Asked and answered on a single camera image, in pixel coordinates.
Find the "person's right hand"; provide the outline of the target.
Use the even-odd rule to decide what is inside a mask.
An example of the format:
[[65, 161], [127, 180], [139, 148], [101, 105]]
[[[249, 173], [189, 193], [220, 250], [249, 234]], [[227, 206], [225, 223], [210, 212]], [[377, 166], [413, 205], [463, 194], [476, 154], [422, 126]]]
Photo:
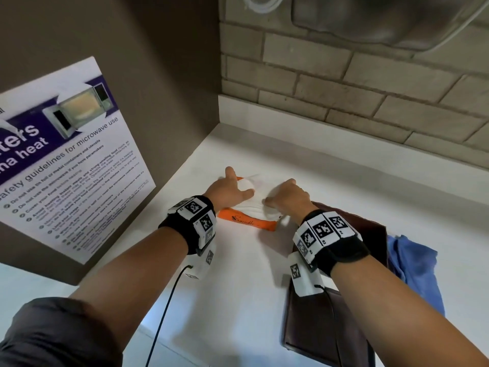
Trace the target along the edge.
[[280, 184], [274, 196], [282, 199], [282, 209], [276, 210], [282, 215], [289, 216], [298, 226], [302, 225], [306, 216], [317, 210], [310, 200], [309, 193], [299, 187], [293, 178]]

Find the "person's left hand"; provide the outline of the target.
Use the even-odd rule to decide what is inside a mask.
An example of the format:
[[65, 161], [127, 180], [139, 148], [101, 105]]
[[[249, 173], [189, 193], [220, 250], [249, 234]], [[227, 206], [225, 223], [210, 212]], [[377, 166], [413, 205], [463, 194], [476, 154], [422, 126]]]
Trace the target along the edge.
[[211, 201], [214, 211], [218, 213], [239, 204], [234, 203], [234, 191], [237, 189], [239, 188], [235, 171], [231, 166], [227, 166], [225, 176], [212, 183], [203, 196]]

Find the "white tissue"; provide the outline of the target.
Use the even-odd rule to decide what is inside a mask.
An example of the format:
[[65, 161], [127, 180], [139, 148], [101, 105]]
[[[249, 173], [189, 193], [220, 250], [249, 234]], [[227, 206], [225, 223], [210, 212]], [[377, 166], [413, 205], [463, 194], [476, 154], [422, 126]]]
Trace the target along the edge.
[[275, 196], [284, 181], [284, 179], [263, 174], [239, 179], [237, 182], [238, 189], [241, 191], [253, 189], [254, 195], [250, 199], [237, 204], [233, 209], [258, 220], [279, 221], [282, 216], [281, 213], [275, 208], [266, 206], [264, 200], [267, 197]]

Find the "orange tissue packet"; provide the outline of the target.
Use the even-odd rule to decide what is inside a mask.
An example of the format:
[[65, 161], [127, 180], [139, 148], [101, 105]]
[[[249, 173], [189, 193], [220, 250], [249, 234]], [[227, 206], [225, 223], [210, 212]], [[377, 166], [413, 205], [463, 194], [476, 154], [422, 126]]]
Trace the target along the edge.
[[278, 221], [277, 222], [271, 222], [271, 221], [263, 221], [263, 220], [258, 220], [255, 218], [252, 218], [248, 215], [245, 215], [244, 213], [241, 213], [233, 208], [226, 208], [221, 210], [218, 215], [218, 218], [221, 218], [226, 221], [230, 222], [237, 222], [240, 224], [245, 224], [248, 226], [252, 226], [254, 228], [259, 228], [259, 229], [264, 229], [268, 231], [275, 231]]

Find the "person's right forearm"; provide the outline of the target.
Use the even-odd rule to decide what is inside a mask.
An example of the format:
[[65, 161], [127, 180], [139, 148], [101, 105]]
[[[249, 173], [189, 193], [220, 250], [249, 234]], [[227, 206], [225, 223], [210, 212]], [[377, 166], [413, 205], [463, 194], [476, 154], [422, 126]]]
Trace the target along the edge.
[[489, 367], [469, 339], [373, 257], [337, 263], [331, 278], [385, 367]]

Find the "person's left forearm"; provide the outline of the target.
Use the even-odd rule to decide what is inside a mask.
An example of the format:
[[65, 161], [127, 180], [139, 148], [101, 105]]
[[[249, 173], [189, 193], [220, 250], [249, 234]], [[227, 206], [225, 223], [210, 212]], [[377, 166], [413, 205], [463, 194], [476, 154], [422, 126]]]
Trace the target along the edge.
[[187, 254], [180, 233], [159, 228], [83, 280], [70, 298], [107, 326], [123, 351]]

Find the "brown cabinet panel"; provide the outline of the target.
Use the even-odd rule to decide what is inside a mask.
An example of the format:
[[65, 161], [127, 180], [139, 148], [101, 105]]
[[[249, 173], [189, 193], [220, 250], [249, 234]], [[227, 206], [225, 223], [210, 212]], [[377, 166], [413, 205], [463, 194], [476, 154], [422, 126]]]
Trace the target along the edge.
[[219, 0], [0, 0], [0, 93], [89, 57], [156, 188], [85, 265], [0, 222], [0, 277], [78, 284], [218, 124]]

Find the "blue cloth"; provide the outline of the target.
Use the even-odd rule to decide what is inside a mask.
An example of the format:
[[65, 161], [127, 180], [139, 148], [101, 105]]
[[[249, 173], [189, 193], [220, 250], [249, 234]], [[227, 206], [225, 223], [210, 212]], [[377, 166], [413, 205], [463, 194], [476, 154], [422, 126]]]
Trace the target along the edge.
[[404, 235], [387, 236], [388, 268], [442, 316], [445, 308], [435, 275], [438, 252]]

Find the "microwave safety poster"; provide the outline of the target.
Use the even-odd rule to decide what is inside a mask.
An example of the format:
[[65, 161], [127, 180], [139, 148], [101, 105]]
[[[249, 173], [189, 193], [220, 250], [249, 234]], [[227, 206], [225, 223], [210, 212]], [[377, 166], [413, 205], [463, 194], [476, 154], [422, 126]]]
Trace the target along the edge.
[[0, 222], [82, 265], [156, 187], [95, 60], [0, 93]]

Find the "clear coiled tube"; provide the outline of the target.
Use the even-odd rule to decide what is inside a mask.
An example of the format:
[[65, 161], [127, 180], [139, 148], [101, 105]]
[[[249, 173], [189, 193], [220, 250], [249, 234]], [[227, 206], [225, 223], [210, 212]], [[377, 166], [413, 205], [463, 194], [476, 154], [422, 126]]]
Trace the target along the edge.
[[275, 11], [284, 0], [243, 0], [245, 6], [257, 14], [269, 14]]

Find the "grey sleeve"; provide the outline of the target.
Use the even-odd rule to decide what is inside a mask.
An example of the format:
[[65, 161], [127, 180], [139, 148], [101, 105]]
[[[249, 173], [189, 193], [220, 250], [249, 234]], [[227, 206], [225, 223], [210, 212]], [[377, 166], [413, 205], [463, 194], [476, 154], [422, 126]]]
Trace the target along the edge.
[[123, 351], [84, 302], [41, 297], [24, 304], [0, 341], [0, 367], [122, 367]]

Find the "grey wall appliance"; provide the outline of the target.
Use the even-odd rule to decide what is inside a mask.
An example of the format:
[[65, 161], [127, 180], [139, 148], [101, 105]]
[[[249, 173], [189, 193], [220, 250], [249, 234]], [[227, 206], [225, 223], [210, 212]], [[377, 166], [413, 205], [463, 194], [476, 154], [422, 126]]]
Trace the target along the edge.
[[293, 25], [355, 43], [430, 51], [456, 36], [489, 0], [292, 0]]

